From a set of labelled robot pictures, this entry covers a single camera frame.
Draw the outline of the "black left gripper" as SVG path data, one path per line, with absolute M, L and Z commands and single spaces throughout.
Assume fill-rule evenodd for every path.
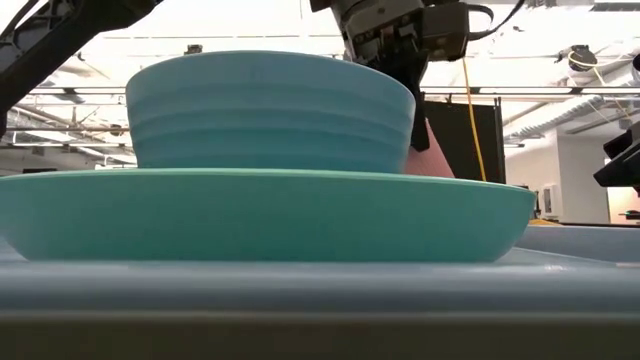
M 398 27 L 411 25 L 421 17 L 422 0 L 310 0 L 312 12 L 330 8 L 345 46 L 343 58 L 356 63 L 369 63 L 380 57 L 385 42 L 395 42 Z M 392 58 L 386 73 L 402 83 L 413 95 L 415 112 L 411 147 L 417 152 L 430 148 L 424 114 L 424 95 L 420 90 L 428 66 L 427 55 Z

